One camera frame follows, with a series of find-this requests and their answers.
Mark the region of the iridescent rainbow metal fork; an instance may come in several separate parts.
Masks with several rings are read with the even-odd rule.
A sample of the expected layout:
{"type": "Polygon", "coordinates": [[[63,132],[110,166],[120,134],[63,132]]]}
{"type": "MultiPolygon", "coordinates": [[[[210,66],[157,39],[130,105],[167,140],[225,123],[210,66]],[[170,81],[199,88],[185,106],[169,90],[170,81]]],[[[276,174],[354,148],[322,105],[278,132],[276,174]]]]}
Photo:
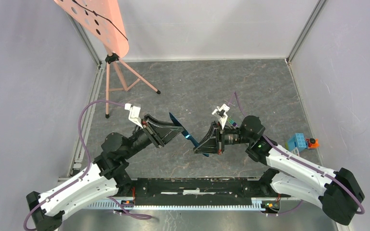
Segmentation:
{"type": "Polygon", "coordinates": [[[227,118],[227,122],[233,127],[239,127],[239,124],[230,117],[227,118]]]}

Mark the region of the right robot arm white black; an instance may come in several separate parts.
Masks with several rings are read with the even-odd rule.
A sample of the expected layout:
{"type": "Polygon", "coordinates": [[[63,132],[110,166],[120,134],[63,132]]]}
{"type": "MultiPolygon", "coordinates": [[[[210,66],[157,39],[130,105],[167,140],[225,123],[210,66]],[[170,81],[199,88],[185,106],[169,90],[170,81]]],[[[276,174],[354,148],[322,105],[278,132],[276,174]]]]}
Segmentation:
{"type": "Polygon", "coordinates": [[[285,149],[264,135],[265,127],[256,116],[245,117],[238,127],[223,121],[212,122],[208,133],[193,149],[196,154],[221,154],[225,146],[247,144],[245,152],[254,162],[275,170],[275,175],[260,181],[264,196],[290,195],[312,203],[332,220],[349,225],[354,215],[363,215],[365,195],[354,174],[312,163],[285,149]]]}

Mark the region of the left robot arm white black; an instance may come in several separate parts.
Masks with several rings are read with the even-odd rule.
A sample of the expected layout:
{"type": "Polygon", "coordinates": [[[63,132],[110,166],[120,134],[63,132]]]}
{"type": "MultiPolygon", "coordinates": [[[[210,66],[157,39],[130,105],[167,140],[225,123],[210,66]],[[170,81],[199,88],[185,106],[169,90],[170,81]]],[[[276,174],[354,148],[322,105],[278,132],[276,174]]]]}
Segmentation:
{"type": "Polygon", "coordinates": [[[183,126],[145,115],[130,137],[117,132],[108,134],[102,152],[86,168],[47,192],[31,192],[26,200],[36,231],[53,231],[64,220],[89,204],[109,196],[126,196],[132,191],[132,179],[126,168],[128,159],[149,145],[164,147],[183,126]]]}

